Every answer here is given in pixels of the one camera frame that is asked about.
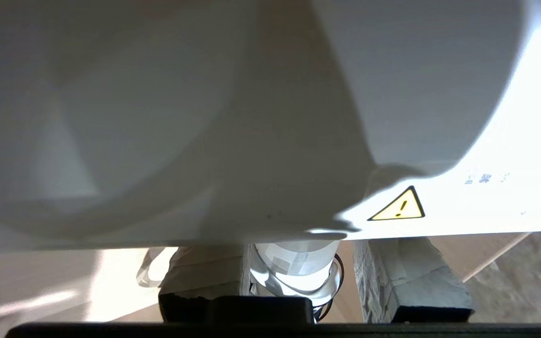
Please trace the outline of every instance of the black cable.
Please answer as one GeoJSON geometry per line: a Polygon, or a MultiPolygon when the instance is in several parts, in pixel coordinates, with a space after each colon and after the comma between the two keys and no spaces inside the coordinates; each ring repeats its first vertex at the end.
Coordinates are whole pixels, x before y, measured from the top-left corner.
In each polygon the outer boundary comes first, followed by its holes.
{"type": "MultiPolygon", "coordinates": [[[[346,273],[346,270],[344,269],[344,262],[341,261],[340,255],[335,254],[334,258],[337,260],[337,263],[340,264],[341,276],[340,276],[340,284],[339,286],[337,286],[337,291],[335,291],[335,295],[333,295],[333,297],[335,297],[337,293],[340,291],[341,285],[344,283],[344,275],[346,273]]],[[[325,312],[321,316],[314,317],[317,323],[321,321],[327,315],[327,313],[329,313],[329,310],[331,310],[331,306],[333,305],[333,297],[328,302],[324,303],[323,305],[320,305],[320,309],[318,310],[318,312],[315,313],[315,314],[320,314],[320,313],[323,313],[323,310],[325,310],[325,312]]]]}

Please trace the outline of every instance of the warning label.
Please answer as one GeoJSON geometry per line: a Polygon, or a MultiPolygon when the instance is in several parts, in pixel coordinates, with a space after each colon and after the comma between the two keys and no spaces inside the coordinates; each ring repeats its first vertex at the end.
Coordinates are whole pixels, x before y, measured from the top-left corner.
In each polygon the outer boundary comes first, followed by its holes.
{"type": "Polygon", "coordinates": [[[425,217],[414,186],[409,186],[385,208],[369,218],[368,221],[400,220],[404,218],[425,217]]]}

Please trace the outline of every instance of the yellow warning triangle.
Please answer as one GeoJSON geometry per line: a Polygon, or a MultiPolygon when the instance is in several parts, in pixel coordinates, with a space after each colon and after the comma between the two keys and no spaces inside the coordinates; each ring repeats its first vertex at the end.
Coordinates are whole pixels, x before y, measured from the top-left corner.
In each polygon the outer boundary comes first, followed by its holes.
{"type": "Polygon", "coordinates": [[[379,211],[368,221],[399,220],[404,218],[425,217],[423,207],[419,201],[417,191],[414,186],[409,186],[400,196],[389,203],[385,208],[379,211]]]}

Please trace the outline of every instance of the exclamation mark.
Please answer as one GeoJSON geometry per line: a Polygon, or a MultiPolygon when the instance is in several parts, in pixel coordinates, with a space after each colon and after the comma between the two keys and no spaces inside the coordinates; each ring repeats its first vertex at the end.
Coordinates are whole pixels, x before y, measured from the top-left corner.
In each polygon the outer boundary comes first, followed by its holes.
{"type": "MultiPolygon", "coordinates": [[[[406,205],[406,201],[402,202],[402,206],[400,207],[400,211],[404,210],[404,206],[406,205]]],[[[395,214],[396,217],[402,216],[402,214],[395,214]]]]}

